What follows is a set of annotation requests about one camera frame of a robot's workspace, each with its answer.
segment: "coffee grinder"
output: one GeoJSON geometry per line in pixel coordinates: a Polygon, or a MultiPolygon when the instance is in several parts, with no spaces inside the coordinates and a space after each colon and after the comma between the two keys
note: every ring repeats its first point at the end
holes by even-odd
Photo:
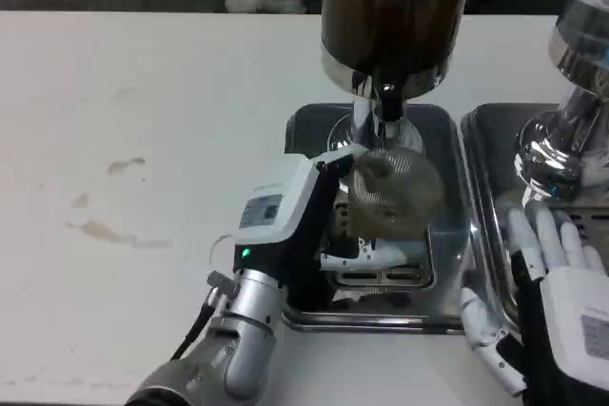
{"type": "Polygon", "coordinates": [[[409,102],[444,79],[464,3],[324,0],[322,64],[327,76],[352,94],[352,104],[301,108],[288,123],[285,151],[314,157],[351,143],[389,152],[407,148],[422,154],[451,185],[424,233],[387,240],[347,233],[353,214],[349,193],[354,192],[345,182],[335,206],[336,232],[322,254],[322,268],[324,258],[332,259],[333,271],[289,301],[285,317],[292,326],[440,333],[461,328],[453,289],[469,221],[459,140],[442,109],[409,102]],[[403,261],[383,267],[390,257],[385,252],[395,249],[403,261]],[[320,290],[327,295],[312,299],[320,290]]]}

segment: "wires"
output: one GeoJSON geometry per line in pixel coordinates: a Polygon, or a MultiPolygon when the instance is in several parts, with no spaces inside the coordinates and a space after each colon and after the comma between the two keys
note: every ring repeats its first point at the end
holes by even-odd
{"type": "MultiPolygon", "coordinates": [[[[211,261],[213,260],[213,252],[218,246],[218,244],[229,238],[232,239],[232,235],[222,235],[221,237],[218,237],[218,239],[211,245],[211,248],[209,249],[209,263],[211,263],[211,261]]],[[[218,301],[220,300],[220,297],[221,292],[219,288],[212,286],[211,290],[207,294],[203,306],[201,306],[201,311],[199,311],[197,319],[194,320],[194,323],[190,327],[190,330],[188,330],[187,335],[184,337],[184,341],[182,341],[182,344],[180,344],[180,346],[173,353],[173,356],[171,356],[170,360],[177,360],[181,358],[184,352],[186,352],[187,349],[201,335],[201,332],[203,332],[203,330],[206,328],[206,325],[213,316],[213,313],[215,313],[216,306],[218,304],[218,301]]]]}
{"type": "Polygon", "coordinates": [[[173,353],[173,356],[171,356],[170,360],[177,360],[182,357],[184,352],[187,351],[188,347],[190,347],[192,343],[197,340],[199,335],[201,335],[201,332],[203,332],[203,329],[206,328],[207,323],[209,322],[215,311],[215,306],[207,304],[206,300],[206,302],[201,307],[199,316],[197,316],[197,319],[194,321],[192,327],[190,327],[190,330],[188,330],[187,335],[184,337],[184,341],[182,341],[182,344],[180,344],[180,346],[173,353]]]}

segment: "coffee stain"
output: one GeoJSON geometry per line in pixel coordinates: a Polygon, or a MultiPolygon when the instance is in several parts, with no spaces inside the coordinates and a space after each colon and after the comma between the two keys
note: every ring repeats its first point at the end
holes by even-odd
{"type": "Polygon", "coordinates": [[[121,100],[129,96],[129,94],[135,92],[134,87],[121,87],[116,92],[114,92],[114,100],[121,100]]]}
{"type": "Polygon", "coordinates": [[[87,383],[84,382],[81,378],[79,377],[73,377],[72,379],[66,379],[66,380],[60,380],[59,382],[53,382],[59,385],[67,385],[70,387],[77,387],[77,386],[81,386],[81,385],[86,385],[87,383]]]}
{"type": "Polygon", "coordinates": [[[112,244],[127,244],[133,249],[169,249],[173,242],[171,240],[148,240],[139,241],[135,235],[119,234],[97,221],[88,221],[83,225],[74,225],[66,222],[69,228],[76,228],[85,235],[100,242],[111,242],[112,244]]]}
{"type": "Polygon", "coordinates": [[[130,165],[145,165],[145,164],[146,164],[146,160],[143,157],[135,157],[135,158],[131,159],[130,161],[126,161],[126,162],[121,162],[121,161],[113,162],[108,167],[108,175],[113,176],[113,175],[118,175],[120,173],[123,173],[123,171],[125,171],[125,168],[127,168],[130,165]]]}
{"type": "Polygon", "coordinates": [[[72,208],[87,208],[88,207],[88,193],[82,194],[74,202],[72,202],[72,208]]]}

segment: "black cable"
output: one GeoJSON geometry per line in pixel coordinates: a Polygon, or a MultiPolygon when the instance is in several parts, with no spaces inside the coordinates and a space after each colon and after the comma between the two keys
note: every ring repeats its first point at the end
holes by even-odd
{"type": "Polygon", "coordinates": [[[204,305],[201,307],[201,311],[199,312],[199,316],[197,316],[197,319],[194,321],[192,327],[190,327],[190,330],[188,330],[187,335],[184,337],[184,341],[182,341],[180,347],[178,347],[175,353],[173,353],[170,360],[179,359],[184,352],[187,351],[188,347],[190,347],[192,343],[197,340],[199,335],[201,335],[201,332],[203,332],[203,329],[206,328],[207,323],[215,311],[215,307],[204,303],[204,305]]]}

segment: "robot forearm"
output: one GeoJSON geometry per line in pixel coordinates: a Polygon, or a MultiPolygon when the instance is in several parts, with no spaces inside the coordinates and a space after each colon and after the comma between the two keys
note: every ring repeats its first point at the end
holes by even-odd
{"type": "Polygon", "coordinates": [[[187,357],[150,375],[128,406],[244,405],[259,398],[286,291],[253,270],[239,273],[235,281],[238,293],[211,320],[201,342],[187,357]]]}

